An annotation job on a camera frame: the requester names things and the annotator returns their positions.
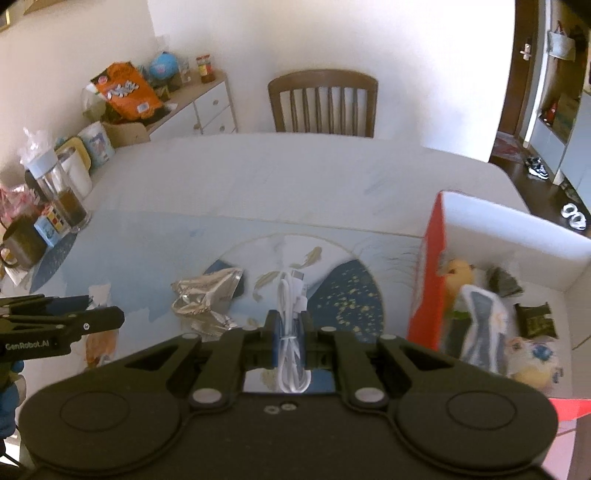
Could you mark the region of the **silver foil bag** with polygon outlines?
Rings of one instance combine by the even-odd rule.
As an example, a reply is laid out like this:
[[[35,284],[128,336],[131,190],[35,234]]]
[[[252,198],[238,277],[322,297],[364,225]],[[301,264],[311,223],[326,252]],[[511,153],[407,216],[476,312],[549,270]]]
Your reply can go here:
[[[238,327],[228,310],[242,274],[242,269],[224,268],[173,282],[171,290],[176,298],[171,310],[206,341],[218,340]]]

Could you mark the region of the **white grey snack packet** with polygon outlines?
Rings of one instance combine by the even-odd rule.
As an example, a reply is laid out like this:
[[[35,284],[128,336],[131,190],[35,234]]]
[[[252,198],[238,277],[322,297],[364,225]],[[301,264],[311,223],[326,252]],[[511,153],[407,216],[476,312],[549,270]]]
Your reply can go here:
[[[445,352],[478,368],[505,375],[509,313],[501,298],[475,285],[461,287],[449,318]]]

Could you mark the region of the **glass tea bottle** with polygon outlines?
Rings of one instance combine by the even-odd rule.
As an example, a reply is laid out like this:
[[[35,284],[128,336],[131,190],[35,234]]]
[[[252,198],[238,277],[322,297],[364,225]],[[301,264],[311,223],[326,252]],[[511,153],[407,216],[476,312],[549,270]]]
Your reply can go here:
[[[88,225],[91,214],[83,206],[53,149],[38,154],[28,163],[27,169],[73,233]]]

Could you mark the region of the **dark green triangular packet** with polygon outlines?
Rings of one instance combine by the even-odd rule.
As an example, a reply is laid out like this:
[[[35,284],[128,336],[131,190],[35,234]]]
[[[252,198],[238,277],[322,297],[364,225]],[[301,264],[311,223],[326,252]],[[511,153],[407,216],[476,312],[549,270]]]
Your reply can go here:
[[[501,298],[519,296],[524,293],[517,279],[501,267],[493,267],[486,272],[489,290]]]

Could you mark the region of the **white canister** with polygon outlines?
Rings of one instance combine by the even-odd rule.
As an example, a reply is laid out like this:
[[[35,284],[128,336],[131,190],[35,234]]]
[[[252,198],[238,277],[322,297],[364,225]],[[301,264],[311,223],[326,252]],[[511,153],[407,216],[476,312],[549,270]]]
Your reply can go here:
[[[91,169],[96,170],[115,155],[111,141],[100,121],[94,122],[78,133],[91,160]]]

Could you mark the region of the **black snack packet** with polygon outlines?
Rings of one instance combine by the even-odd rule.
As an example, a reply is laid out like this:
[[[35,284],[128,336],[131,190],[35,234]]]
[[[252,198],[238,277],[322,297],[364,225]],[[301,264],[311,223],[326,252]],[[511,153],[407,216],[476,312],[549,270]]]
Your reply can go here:
[[[558,339],[552,311],[548,302],[539,306],[514,305],[520,336],[526,339],[551,337]]]

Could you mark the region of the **white yellow blue packet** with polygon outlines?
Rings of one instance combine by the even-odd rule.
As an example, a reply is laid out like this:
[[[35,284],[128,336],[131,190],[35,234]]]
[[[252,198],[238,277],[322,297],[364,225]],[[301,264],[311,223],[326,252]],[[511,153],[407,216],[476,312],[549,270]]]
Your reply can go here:
[[[540,391],[550,391],[564,375],[553,337],[512,338],[506,343],[505,357],[509,378]]]

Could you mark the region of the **orange snack bag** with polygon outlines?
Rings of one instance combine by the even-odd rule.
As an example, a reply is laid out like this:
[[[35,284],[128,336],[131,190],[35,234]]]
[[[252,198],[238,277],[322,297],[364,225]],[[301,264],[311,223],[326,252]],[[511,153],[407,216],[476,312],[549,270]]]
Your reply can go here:
[[[166,114],[163,102],[130,62],[111,64],[91,82],[126,121],[149,124]]]

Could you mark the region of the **white drawer sideboard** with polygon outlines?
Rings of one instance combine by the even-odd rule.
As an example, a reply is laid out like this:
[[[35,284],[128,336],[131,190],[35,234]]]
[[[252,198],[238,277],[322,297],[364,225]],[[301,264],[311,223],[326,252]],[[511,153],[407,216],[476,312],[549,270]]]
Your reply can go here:
[[[238,131],[228,79],[223,71],[216,71],[211,83],[191,81],[171,93],[164,105],[167,115],[146,127],[150,141]]]

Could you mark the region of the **sneakers on floor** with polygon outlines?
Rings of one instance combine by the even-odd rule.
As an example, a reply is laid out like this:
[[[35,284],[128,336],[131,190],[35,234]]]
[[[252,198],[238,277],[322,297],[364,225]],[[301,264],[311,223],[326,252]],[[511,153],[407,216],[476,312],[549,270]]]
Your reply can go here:
[[[528,157],[525,161],[525,165],[529,175],[542,181],[547,181],[549,179],[548,171],[539,157]]]

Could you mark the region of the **white slippers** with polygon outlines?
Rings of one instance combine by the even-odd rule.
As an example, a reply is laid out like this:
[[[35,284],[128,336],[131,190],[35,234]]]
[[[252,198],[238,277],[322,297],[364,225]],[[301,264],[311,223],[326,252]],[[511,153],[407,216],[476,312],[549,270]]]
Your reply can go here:
[[[568,226],[576,231],[584,231],[587,228],[585,214],[574,203],[567,203],[561,209],[561,216],[567,221]]]

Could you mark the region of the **far wooden chair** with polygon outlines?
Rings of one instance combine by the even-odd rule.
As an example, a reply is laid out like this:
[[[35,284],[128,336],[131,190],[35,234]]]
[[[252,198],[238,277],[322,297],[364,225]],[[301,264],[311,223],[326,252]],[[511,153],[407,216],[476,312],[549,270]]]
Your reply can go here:
[[[271,80],[267,92],[277,132],[375,135],[379,82],[365,73],[297,71]]]

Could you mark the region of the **red lid jar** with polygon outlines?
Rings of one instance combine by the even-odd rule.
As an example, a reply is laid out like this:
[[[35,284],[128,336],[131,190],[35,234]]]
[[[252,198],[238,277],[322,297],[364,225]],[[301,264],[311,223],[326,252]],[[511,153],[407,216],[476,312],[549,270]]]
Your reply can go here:
[[[195,61],[197,61],[197,72],[200,81],[204,84],[213,82],[215,80],[215,73],[211,64],[211,55],[197,56]]]

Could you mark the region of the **hanging tote bag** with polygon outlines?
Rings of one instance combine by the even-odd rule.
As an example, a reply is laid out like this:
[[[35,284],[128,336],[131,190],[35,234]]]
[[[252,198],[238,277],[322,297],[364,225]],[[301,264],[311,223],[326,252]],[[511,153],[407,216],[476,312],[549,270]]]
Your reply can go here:
[[[556,59],[563,61],[574,61],[576,58],[576,42],[569,37],[560,21],[557,22],[554,30],[549,30],[548,35],[548,54]]]

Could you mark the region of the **white wall cabinet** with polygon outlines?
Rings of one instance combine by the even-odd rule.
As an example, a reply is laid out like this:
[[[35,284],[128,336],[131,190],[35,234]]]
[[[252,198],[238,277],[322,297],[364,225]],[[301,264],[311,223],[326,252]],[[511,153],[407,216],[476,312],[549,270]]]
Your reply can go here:
[[[526,141],[555,180],[565,178],[578,188],[590,181],[590,3],[546,1],[542,12],[540,74]],[[558,21],[576,42],[574,61],[548,54],[547,32]]]

